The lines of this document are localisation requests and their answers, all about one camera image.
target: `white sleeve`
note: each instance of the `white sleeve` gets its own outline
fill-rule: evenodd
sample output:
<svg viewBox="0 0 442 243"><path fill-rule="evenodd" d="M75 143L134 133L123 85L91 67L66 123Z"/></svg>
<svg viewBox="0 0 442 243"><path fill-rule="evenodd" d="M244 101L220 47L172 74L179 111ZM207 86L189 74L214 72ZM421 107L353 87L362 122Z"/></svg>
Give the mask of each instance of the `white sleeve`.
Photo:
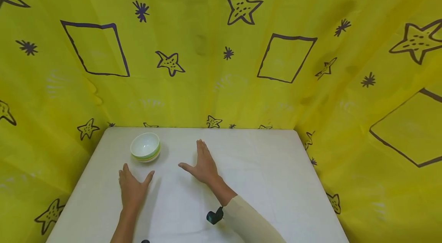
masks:
<svg viewBox="0 0 442 243"><path fill-rule="evenodd" d="M236 196L223 208L224 220L245 243L285 243L273 226L241 196Z"/></svg>

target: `bowl rim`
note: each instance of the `bowl rim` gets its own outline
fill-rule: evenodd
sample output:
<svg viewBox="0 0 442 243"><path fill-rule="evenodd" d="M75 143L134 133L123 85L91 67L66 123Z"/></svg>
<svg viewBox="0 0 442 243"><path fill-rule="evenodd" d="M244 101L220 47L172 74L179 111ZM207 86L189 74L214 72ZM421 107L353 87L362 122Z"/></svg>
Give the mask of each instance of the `bowl rim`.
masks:
<svg viewBox="0 0 442 243"><path fill-rule="evenodd" d="M137 155L134 154L134 151L133 151L132 146L134 145L134 142L137 140L137 138L139 138L139 137L141 137L141 136L144 136L144 135L146 135L146 134L152 134L152 135L154 135L154 136L157 138L157 140L158 140L158 144L157 144L157 146L154 148L154 150L153 150L151 153L148 153L148 154L146 154L146 155L140 157L140 156L137 156ZM131 144L130 144L130 153L131 153L134 157L136 157L136 158L142 158L142 157L145 157L145 156L150 156L150 155L152 155L153 153L155 153L155 152L157 151L157 148L158 148L159 145L160 145L160 137L159 137L156 133L152 133L152 132L142 133L142 134L136 136L136 138L134 138L134 139L132 140L132 142L131 142Z"/></svg>

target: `right hand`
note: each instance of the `right hand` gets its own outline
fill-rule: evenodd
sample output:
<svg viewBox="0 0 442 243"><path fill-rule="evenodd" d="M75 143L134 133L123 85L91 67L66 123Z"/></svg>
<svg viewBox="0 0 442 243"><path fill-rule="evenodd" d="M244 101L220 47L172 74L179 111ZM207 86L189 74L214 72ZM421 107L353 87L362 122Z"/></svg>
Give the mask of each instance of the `right hand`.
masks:
<svg viewBox="0 0 442 243"><path fill-rule="evenodd" d="M186 163L178 164L179 167L192 174L198 181L209 184L214 180L220 178L215 161L210 155L207 145L202 140L196 141L196 150L198 154L195 167Z"/></svg>

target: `left hand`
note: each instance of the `left hand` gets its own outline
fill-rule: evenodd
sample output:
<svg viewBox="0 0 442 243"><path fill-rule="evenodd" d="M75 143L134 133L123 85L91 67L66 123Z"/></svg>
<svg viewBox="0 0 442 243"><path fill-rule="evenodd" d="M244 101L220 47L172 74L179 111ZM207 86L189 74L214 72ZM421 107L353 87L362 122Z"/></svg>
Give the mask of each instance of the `left hand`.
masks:
<svg viewBox="0 0 442 243"><path fill-rule="evenodd" d="M138 211L146 197L147 189L152 181L155 171L151 171L144 182L139 182L132 175L127 164L123 165L123 170L120 173L120 187L121 187L121 200L123 203L123 210L136 210Z"/></svg>

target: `tabletop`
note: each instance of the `tabletop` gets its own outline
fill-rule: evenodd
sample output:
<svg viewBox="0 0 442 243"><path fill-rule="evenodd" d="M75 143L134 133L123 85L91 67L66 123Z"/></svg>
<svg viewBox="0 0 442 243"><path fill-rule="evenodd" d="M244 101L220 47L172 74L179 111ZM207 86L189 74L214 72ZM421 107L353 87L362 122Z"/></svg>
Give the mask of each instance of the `tabletop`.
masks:
<svg viewBox="0 0 442 243"><path fill-rule="evenodd" d="M130 154L136 136L161 141L151 163ZM338 218L293 130L110 127L78 181L47 243L109 243L122 209L119 170L128 163L142 181L155 176L135 228L134 242L241 243L224 221L212 225L220 204L209 189L178 167L196 162L203 139L224 181L281 233L287 243L348 242Z"/></svg>

